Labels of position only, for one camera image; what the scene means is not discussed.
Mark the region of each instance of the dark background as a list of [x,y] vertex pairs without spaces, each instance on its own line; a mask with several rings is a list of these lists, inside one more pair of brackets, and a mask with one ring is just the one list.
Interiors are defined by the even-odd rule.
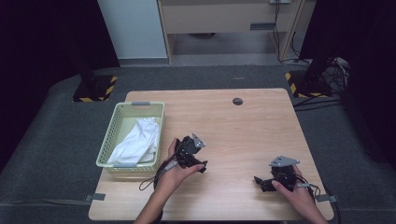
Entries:
[[321,74],[329,58],[348,61],[350,78],[342,97],[349,117],[372,158],[396,168],[394,9],[391,0],[317,1],[300,58],[319,62],[308,76]]
[[1,0],[0,172],[52,85],[81,69],[114,66],[97,1]]

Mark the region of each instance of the white wall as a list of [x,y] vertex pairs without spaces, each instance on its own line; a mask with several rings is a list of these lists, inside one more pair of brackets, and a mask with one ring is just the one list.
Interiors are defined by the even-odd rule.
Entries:
[[167,58],[157,0],[98,0],[119,59]]

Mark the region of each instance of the gray carpet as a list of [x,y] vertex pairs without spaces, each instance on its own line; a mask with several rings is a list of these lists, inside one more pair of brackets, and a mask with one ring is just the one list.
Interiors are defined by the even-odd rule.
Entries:
[[[0,175],[3,202],[0,223],[96,223],[89,220],[87,205],[4,202],[83,200],[87,194],[93,194],[101,173],[95,161],[107,125],[115,104],[122,102],[129,91],[237,88],[290,91],[285,79],[290,69],[298,68],[282,65],[109,68],[97,74],[117,76],[115,89],[108,101],[93,103],[71,102],[79,76],[56,84]],[[290,99],[294,104],[303,100]],[[396,171],[389,164],[373,162],[367,156],[343,107],[301,111],[297,116],[323,183],[339,199],[342,223],[396,223]]]

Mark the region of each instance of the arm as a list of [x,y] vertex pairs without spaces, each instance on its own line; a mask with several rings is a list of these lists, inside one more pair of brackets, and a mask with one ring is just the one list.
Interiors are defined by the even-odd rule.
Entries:
[[[168,148],[168,158],[175,152],[176,138]],[[184,179],[204,168],[203,164],[197,164],[192,167],[183,169],[176,165],[164,173],[158,181],[157,187],[148,199],[143,210],[136,218],[134,224],[151,223],[161,214],[172,193],[180,186]]]
[[[301,175],[300,170],[296,165],[293,165],[294,172],[297,175]],[[308,190],[306,188],[294,188],[293,192],[290,192],[288,189],[283,187],[277,181],[272,182],[274,188],[283,194],[286,199],[289,201],[291,206],[309,223],[313,224],[322,224],[328,223],[328,221],[324,218],[324,216],[320,213],[315,202],[312,200],[312,197],[309,195]]]

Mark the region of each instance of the wall outlet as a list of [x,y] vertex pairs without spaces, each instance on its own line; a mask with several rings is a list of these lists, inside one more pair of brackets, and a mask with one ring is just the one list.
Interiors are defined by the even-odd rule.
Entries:
[[270,0],[270,4],[276,4],[277,2],[280,4],[289,4],[291,0]]

